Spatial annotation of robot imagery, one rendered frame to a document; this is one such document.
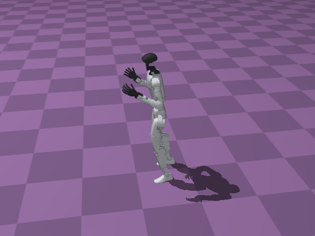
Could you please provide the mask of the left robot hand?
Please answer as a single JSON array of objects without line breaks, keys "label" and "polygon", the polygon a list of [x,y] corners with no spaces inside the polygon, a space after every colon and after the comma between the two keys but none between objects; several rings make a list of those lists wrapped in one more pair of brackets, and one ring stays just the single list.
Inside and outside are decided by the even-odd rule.
[{"label": "left robot hand", "polygon": [[136,99],[137,99],[138,95],[143,96],[143,94],[137,92],[137,91],[134,89],[134,87],[133,87],[132,84],[130,84],[130,85],[132,86],[132,88],[128,87],[127,84],[126,84],[126,87],[127,87],[127,88],[126,88],[125,86],[123,87],[123,89],[122,89],[123,93],[125,93],[125,94],[127,94],[127,95],[129,95],[129,96],[134,96]]}]

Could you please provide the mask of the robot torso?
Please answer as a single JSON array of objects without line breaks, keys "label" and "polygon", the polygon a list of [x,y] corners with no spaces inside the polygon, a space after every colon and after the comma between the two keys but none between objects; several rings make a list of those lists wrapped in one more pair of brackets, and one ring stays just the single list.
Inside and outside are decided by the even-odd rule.
[{"label": "robot torso", "polygon": [[[157,69],[158,70],[158,69]],[[158,70],[159,71],[159,70]],[[147,87],[149,89],[151,98],[154,99],[155,101],[157,101],[157,98],[155,97],[155,93],[154,90],[152,88],[152,78],[156,78],[158,77],[158,79],[160,80],[161,83],[161,92],[162,92],[162,97],[163,97],[163,102],[166,101],[165,100],[165,92],[164,92],[164,85],[163,85],[163,79],[161,76],[161,73],[159,71],[159,74],[154,74],[154,72],[151,72],[152,75],[149,75],[150,70],[147,73]],[[154,117],[158,118],[158,115],[162,115],[163,119],[165,119],[166,117],[166,110],[165,110],[165,106],[163,105],[162,108],[158,109],[158,108],[154,108]]]}]

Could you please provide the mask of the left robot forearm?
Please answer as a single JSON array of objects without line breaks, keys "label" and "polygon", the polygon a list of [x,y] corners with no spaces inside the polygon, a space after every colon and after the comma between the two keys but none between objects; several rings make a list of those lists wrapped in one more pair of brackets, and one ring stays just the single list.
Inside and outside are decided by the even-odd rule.
[{"label": "left robot forearm", "polygon": [[148,98],[147,96],[144,96],[144,95],[143,96],[138,95],[137,99],[140,100],[142,103],[146,103],[150,107],[153,107],[153,108],[161,108],[162,107],[162,103],[161,102],[155,101],[154,99],[150,99],[150,98]]}]

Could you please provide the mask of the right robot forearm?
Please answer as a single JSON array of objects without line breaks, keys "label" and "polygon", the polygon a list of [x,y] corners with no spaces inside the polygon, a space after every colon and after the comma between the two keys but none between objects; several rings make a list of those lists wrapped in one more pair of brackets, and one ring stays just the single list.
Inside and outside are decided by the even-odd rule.
[{"label": "right robot forearm", "polygon": [[[140,86],[147,87],[147,81],[137,78],[135,80]],[[147,87],[148,88],[148,87]]]}]

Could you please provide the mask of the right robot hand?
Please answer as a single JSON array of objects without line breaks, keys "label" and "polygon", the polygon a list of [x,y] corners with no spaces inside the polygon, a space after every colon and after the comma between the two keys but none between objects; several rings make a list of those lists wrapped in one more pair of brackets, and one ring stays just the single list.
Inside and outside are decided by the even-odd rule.
[{"label": "right robot hand", "polygon": [[[132,69],[133,69],[133,71],[131,71],[129,68],[128,68],[129,71],[126,69],[126,71],[129,72],[129,73],[127,73],[126,71],[124,71],[124,72],[126,73],[126,74],[124,73],[124,75],[128,76],[129,78],[133,79],[134,81],[135,81],[137,78],[141,79],[139,76],[136,75],[136,73],[135,73],[133,67],[132,67]],[[128,75],[127,75],[127,74],[128,74]],[[135,82],[136,82],[136,81],[135,81]]]}]

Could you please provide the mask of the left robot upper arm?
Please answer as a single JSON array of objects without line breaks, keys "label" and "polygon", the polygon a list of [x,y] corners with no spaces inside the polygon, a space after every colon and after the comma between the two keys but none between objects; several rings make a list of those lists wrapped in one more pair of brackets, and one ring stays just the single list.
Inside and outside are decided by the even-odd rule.
[{"label": "left robot upper arm", "polygon": [[161,83],[160,83],[160,80],[158,79],[158,77],[152,78],[151,84],[152,84],[152,88],[153,88],[154,93],[155,93],[155,97],[157,98],[157,101],[161,102],[162,107],[163,107],[164,102],[163,102],[163,97],[162,97],[162,92],[161,92]]}]

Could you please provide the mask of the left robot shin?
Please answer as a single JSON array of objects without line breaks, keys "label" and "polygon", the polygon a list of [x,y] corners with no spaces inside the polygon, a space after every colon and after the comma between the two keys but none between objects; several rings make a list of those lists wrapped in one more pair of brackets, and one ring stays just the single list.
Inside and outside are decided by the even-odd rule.
[{"label": "left robot shin", "polygon": [[[167,170],[167,157],[166,157],[166,153],[165,153],[165,149],[163,148],[160,148],[158,153],[156,154],[155,153],[155,156],[156,156],[156,159],[157,159],[157,162],[164,174],[165,177],[168,177],[168,170]],[[168,175],[168,176],[167,176]]]}]

